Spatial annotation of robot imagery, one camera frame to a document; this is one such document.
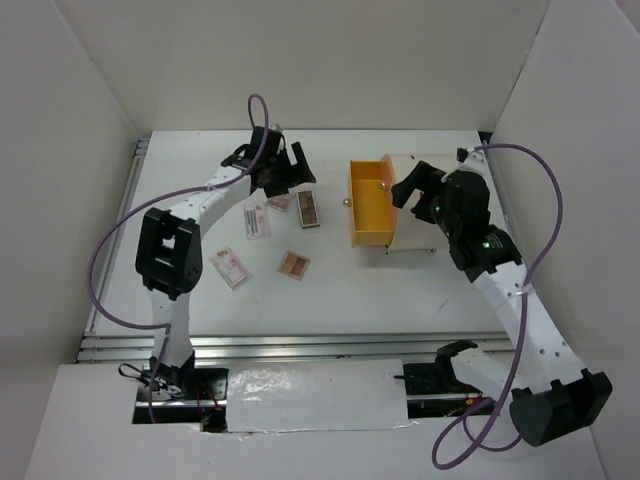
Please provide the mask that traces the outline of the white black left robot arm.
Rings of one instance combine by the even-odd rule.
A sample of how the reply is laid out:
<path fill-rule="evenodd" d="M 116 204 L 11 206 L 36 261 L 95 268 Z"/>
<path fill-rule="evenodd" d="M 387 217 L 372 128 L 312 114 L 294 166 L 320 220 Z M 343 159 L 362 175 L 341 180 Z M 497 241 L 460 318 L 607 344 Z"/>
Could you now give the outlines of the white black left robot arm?
<path fill-rule="evenodd" d="M 185 398 L 196 386 L 189 304 L 203 273 L 204 235 L 257 190 L 271 198 L 315 182 L 300 143 L 287 145 L 282 132 L 255 127 L 250 142 L 224 159 L 202 190 L 169 209 L 145 212 L 135 269 L 149 293 L 153 319 L 162 325 L 150 368 L 171 397 Z"/>

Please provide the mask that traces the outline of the orange top drawer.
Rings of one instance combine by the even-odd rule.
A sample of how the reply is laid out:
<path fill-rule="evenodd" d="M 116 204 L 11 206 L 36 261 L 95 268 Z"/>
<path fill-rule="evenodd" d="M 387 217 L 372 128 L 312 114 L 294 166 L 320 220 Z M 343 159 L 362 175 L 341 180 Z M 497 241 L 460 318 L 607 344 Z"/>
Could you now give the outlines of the orange top drawer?
<path fill-rule="evenodd" d="M 391 155 L 385 154 L 380 159 L 380 172 L 381 180 L 379 182 L 379 187 L 388 194 L 391 194 L 392 187 L 397 183 L 393 158 Z"/>

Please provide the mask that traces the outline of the brown multi-shade eyeshadow palette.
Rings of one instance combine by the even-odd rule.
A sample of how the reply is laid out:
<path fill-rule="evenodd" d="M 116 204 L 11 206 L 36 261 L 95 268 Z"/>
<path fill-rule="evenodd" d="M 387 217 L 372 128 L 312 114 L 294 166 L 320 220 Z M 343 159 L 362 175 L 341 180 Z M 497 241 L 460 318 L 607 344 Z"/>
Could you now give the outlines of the brown multi-shade eyeshadow palette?
<path fill-rule="evenodd" d="M 311 190 L 299 191 L 297 201 L 301 228 L 319 227 L 320 219 L 313 192 Z"/>

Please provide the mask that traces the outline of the orange drawer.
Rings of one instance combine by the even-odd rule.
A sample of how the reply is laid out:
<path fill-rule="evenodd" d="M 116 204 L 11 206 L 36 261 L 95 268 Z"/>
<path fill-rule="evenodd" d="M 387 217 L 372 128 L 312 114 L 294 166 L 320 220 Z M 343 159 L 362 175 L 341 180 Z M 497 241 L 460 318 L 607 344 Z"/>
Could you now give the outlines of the orange drawer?
<path fill-rule="evenodd" d="M 390 247 L 397 210 L 391 194 L 379 187 L 380 160 L 351 160 L 348 194 L 345 200 L 350 215 L 350 239 L 353 247 Z"/>
<path fill-rule="evenodd" d="M 381 180 L 379 182 L 379 187 L 388 194 L 391 194 L 392 187 L 397 183 L 393 158 L 391 155 L 385 154 L 380 159 L 380 172 Z"/>

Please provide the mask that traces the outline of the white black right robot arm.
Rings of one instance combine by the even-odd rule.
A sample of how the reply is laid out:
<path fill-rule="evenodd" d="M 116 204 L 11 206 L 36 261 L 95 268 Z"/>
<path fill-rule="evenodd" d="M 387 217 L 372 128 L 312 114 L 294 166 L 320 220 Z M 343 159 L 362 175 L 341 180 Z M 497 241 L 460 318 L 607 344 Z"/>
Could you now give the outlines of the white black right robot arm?
<path fill-rule="evenodd" d="M 482 390 L 534 447 L 591 426 L 613 385 L 571 349 L 531 284 L 531 268 L 510 235 L 492 224 L 484 177 L 420 161 L 391 194 L 398 209 L 419 196 L 412 214 L 442 231 L 455 266 L 493 307 L 515 349 L 512 366 L 504 369 L 473 342 L 454 342 L 440 353 L 437 384 L 451 392 L 464 384 Z"/>

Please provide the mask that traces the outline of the square four-shade eyeshadow palette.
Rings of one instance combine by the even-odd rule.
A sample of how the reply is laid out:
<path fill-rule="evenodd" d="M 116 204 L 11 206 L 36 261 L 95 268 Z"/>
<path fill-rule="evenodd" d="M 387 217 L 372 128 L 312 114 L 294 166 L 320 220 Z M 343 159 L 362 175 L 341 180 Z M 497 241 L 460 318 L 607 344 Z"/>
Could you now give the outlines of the square four-shade eyeshadow palette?
<path fill-rule="evenodd" d="M 285 276 L 301 281 L 310 264 L 310 259 L 288 250 L 277 271 Z"/>

